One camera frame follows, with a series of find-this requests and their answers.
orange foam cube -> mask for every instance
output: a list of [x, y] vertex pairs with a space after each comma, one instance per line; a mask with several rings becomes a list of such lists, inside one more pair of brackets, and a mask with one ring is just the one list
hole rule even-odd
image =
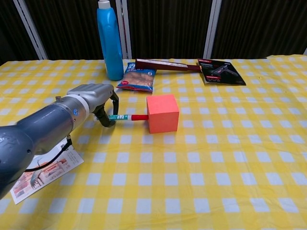
[[150, 133], [177, 131], [179, 108], [172, 94], [148, 96], [146, 101]]

white bottle cap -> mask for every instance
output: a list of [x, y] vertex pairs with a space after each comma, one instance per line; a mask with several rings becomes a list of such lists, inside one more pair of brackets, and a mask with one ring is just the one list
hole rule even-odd
[[100, 9], [109, 9], [111, 8], [110, 2], [108, 0], [99, 0], [98, 7]]

glue gun package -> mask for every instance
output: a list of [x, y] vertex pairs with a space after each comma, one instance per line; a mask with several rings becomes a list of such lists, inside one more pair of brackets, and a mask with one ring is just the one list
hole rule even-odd
[[130, 62], [117, 88], [152, 92], [155, 72], [154, 69], [136, 69], [135, 63]]
[[238, 71], [230, 62], [198, 59], [205, 83], [246, 85]]

black cable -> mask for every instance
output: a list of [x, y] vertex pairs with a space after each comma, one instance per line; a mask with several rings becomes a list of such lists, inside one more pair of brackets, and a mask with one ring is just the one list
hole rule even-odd
[[63, 148], [61, 149], [61, 151], [51, 160], [49, 161], [47, 164], [44, 164], [42, 166], [39, 166], [39, 167], [36, 167], [36, 168], [32, 168], [32, 169], [26, 169], [24, 172], [25, 173], [28, 173], [28, 172], [34, 172], [34, 171], [37, 171], [37, 170], [41, 170], [47, 166], [49, 166], [50, 164], [52, 164], [66, 149], [68, 149], [68, 147], [72, 145], [72, 140], [71, 140], [71, 137], [68, 136], [67, 137], [67, 143], [63, 146]]

black curtain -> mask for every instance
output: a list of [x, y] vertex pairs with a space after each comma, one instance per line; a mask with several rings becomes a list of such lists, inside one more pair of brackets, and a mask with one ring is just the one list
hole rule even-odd
[[[49, 59], [103, 59], [97, 28], [98, 0], [25, 2]], [[116, 13], [115, 0], [110, 2]]]
[[12, 0], [0, 1], [0, 65], [38, 59]]
[[306, 0], [223, 0], [212, 58], [303, 54]]
[[201, 58], [212, 0], [128, 0], [133, 58]]

